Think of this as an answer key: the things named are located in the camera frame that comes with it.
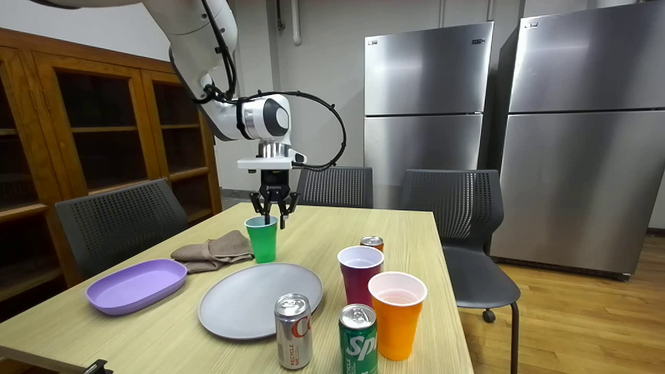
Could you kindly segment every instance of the wooden cabinet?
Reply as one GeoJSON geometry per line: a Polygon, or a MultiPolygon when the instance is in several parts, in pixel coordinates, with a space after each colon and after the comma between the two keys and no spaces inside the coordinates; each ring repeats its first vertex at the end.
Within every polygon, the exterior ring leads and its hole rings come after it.
{"type": "Polygon", "coordinates": [[[144,73],[148,114],[156,128],[163,172],[184,202],[189,223],[220,211],[214,166],[214,141],[204,114],[175,75],[144,73]]]}
{"type": "Polygon", "coordinates": [[[0,30],[0,303],[77,282],[55,205],[166,177],[220,213],[213,134],[168,62],[0,30]]]}
{"type": "Polygon", "coordinates": [[[0,303],[64,275],[60,195],[22,54],[0,47],[0,303]]]}

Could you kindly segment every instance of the floor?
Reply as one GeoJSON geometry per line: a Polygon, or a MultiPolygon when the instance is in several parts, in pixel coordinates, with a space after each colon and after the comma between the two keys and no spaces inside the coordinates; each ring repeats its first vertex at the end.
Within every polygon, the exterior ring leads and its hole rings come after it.
{"type": "MultiPolygon", "coordinates": [[[[648,236],[632,281],[503,266],[520,285],[520,372],[665,372],[665,236],[648,236]]],[[[463,311],[476,372],[509,372],[509,308],[463,311]]]]}

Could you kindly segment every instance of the green plastic cup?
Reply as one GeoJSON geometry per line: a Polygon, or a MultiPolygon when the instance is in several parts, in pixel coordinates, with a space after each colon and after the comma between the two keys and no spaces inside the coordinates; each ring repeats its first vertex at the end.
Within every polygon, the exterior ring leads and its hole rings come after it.
{"type": "Polygon", "coordinates": [[[270,223],[266,224],[265,217],[253,217],[253,218],[246,221],[246,228],[250,236],[253,261],[259,264],[274,263],[274,258],[276,258],[276,218],[270,217],[270,223]]]}

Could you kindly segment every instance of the white plate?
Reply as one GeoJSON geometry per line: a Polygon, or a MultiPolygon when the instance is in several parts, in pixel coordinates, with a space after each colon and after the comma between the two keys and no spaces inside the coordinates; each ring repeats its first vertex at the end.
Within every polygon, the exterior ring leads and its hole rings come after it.
{"type": "Polygon", "coordinates": [[[259,264],[214,285],[199,305],[199,323],[224,340],[270,336],[274,302],[286,293],[303,293],[314,312],[323,285],[314,272],[296,264],[259,264]]]}

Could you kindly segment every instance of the stainless steel refrigerator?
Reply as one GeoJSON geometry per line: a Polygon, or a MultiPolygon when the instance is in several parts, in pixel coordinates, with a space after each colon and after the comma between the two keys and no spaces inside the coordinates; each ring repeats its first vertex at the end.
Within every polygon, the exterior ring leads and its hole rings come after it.
{"type": "Polygon", "coordinates": [[[490,253],[627,278],[665,169],[665,2],[523,19],[502,51],[490,253]]]}
{"type": "Polygon", "coordinates": [[[492,23],[366,37],[366,165],[375,206],[405,169],[476,169],[492,23]]]}

